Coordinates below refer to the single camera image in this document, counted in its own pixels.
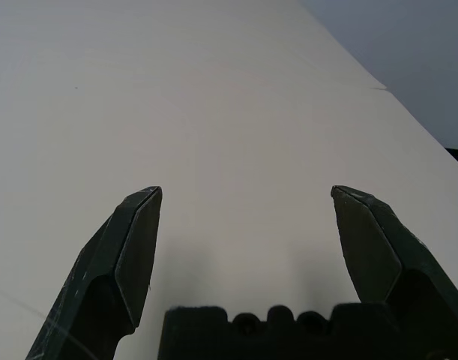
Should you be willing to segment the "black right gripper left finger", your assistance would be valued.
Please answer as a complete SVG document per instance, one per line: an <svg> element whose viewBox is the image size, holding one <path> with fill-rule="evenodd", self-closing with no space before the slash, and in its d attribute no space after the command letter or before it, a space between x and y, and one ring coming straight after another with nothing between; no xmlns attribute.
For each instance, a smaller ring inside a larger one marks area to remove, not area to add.
<svg viewBox="0 0 458 360"><path fill-rule="evenodd" d="M115 208L79 252L28 359L113 359L142 318L162 198L147 187Z"/></svg>

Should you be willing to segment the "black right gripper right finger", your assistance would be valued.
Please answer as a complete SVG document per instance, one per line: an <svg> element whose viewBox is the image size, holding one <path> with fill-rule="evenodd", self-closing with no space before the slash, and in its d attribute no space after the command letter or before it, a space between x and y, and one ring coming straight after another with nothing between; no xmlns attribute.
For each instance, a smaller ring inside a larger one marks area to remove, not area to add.
<svg viewBox="0 0 458 360"><path fill-rule="evenodd" d="M458 359L458 289L429 249L372 194L335 185L331 197L358 298L387 306L410 359Z"/></svg>

